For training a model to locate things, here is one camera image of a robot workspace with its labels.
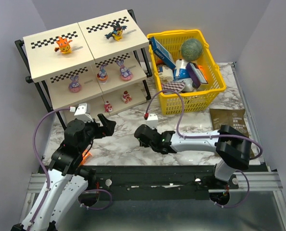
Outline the small red pink toy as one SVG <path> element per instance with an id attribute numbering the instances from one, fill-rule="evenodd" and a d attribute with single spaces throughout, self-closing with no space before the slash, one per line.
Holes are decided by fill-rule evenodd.
<path id="1" fill-rule="evenodd" d="M 110 104 L 109 101 L 106 101 L 106 102 L 104 103 L 104 109 L 105 109 L 105 112 L 106 112 L 106 113 L 110 113 L 110 112 L 113 111 L 112 105 Z"/>

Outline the red pink bear toy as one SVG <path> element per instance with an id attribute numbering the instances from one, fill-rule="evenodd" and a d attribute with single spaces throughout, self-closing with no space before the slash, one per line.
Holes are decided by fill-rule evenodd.
<path id="1" fill-rule="evenodd" d="M 124 103 L 129 103 L 132 101 L 132 97 L 130 96 L 130 94 L 128 93 L 128 91 L 124 91 L 123 92 L 123 96 L 122 96 L 122 100 L 124 101 Z"/>

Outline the purple creature pink donut toy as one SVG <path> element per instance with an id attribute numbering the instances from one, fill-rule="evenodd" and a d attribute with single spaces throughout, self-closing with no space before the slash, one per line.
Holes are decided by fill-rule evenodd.
<path id="1" fill-rule="evenodd" d="M 79 75 L 70 77 L 71 83 L 68 89 L 71 93 L 78 93 L 82 89 L 82 85 L 79 83 Z"/>

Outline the purple bunny orange cup toy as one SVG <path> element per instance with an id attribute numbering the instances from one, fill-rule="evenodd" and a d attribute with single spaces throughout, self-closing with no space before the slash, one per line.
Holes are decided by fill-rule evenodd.
<path id="1" fill-rule="evenodd" d="M 108 74 L 105 70 L 106 66 L 107 66 L 106 64 L 102 65 L 99 69 L 98 74 L 97 74 L 97 79 L 100 83 L 106 83 L 106 81 L 108 79 Z"/>

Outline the purple bunny donut toy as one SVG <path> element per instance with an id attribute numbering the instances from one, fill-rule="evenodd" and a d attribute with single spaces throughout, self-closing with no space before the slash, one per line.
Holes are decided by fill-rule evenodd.
<path id="1" fill-rule="evenodd" d="M 127 67 L 125 67 L 124 60 L 116 60 L 116 63 L 120 67 L 119 71 L 121 80 L 130 81 L 133 77 L 133 74 Z"/>

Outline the orange dragon toy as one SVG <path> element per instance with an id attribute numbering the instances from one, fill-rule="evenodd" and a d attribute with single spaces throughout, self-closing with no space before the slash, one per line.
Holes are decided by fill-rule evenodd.
<path id="1" fill-rule="evenodd" d="M 54 48 L 54 51 L 60 51 L 62 54 L 71 53 L 72 50 L 70 42 L 72 42 L 72 40 L 67 40 L 67 38 L 58 37 L 58 40 L 56 41 L 58 47 Z"/>

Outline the black yellow bat toy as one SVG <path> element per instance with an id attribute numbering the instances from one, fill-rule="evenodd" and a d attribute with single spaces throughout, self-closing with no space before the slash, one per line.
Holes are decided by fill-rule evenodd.
<path id="1" fill-rule="evenodd" d="M 127 26 L 122 26 L 119 23 L 112 25 L 113 31 L 104 35 L 106 39 L 113 38 L 115 41 L 121 40 L 123 31 L 127 29 Z"/>

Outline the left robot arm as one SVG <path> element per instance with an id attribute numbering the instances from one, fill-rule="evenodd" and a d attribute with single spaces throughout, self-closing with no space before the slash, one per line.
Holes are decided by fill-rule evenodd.
<path id="1" fill-rule="evenodd" d="M 91 186 L 96 197 L 106 193 L 109 203 L 112 194 L 100 188 L 94 170 L 86 170 L 81 164 L 83 154 L 92 147 L 95 139 L 112 136 L 116 122 L 99 114 L 100 123 L 94 119 L 86 122 L 75 119 L 68 123 L 64 140 L 53 153 L 49 168 L 45 170 L 46 180 L 26 218 L 13 225 L 13 231 L 55 231 L 63 217 Z"/>

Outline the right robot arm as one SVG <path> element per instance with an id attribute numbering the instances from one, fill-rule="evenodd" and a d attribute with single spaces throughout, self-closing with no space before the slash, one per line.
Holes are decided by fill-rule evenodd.
<path id="1" fill-rule="evenodd" d="M 158 133 L 147 125 L 140 125 L 134 137 L 140 146 L 150 147 L 161 154 L 175 154 L 183 151 L 204 151 L 217 153 L 221 161 L 215 166 L 214 178 L 229 181 L 238 170 L 249 168 L 251 142 L 248 137 L 228 125 L 207 133 L 178 134 L 175 131 Z"/>

